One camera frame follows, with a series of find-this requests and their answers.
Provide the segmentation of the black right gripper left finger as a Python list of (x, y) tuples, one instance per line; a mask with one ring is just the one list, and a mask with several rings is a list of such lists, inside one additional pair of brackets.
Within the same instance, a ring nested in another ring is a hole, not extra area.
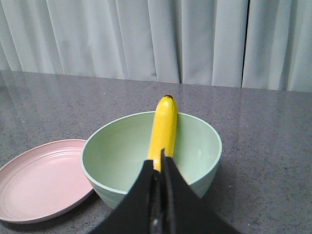
[(95, 227), (92, 234), (147, 234), (153, 162), (146, 160), (132, 188), (121, 203)]

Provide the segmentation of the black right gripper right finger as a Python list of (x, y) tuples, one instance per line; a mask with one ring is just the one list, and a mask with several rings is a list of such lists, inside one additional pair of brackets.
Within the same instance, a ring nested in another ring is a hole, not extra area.
[(173, 159), (161, 150), (161, 211), (164, 234), (238, 234), (214, 212), (186, 183)]

